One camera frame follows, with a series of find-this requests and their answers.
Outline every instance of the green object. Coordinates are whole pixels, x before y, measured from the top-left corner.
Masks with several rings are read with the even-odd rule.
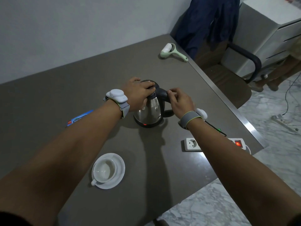
[[[187,58],[185,55],[183,55],[182,53],[179,53],[179,52],[177,51],[177,49],[175,48],[175,44],[172,44],[172,43],[171,43],[171,45],[172,45],[172,48],[171,48],[170,52],[164,52],[164,51],[161,51],[161,52],[160,52],[160,56],[161,56],[162,58],[167,58],[167,57],[170,56],[171,54],[177,54],[177,56],[179,56],[181,59],[183,59],[184,62],[188,62],[188,58]]]

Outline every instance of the brown chair seat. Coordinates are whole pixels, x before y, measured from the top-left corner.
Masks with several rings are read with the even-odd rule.
[[[222,65],[209,67],[204,72],[236,108],[250,99],[252,92],[246,82]]]

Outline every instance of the lint roller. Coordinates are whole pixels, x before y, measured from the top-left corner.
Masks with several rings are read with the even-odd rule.
[[[160,56],[162,58],[167,58],[171,54],[177,54],[180,58],[183,59],[184,62],[188,62],[188,58],[183,55],[182,53],[179,53],[177,49],[175,48],[175,44],[166,44],[166,46],[163,48],[163,50],[160,52]]]

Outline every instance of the cup handle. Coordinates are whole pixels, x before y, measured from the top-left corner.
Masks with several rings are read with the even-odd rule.
[[[95,179],[93,179],[93,181],[91,182],[91,185],[92,185],[92,186],[95,186],[96,183],[97,183],[97,181],[96,181]]]

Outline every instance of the kettle base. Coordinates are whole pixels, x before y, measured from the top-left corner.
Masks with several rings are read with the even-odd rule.
[[[138,121],[135,116],[134,116],[134,120],[136,121],[136,123],[138,125],[140,125],[141,127],[144,127],[144,128],[153,128],[153,127],[156,127],[158,125],[160,125],[160,123],[163,121],[163,117],[161,117],[160,120],[158,120],[156,123],[153,123],[153,124],[144,124],[144,123],[141,123],[140,121]]]

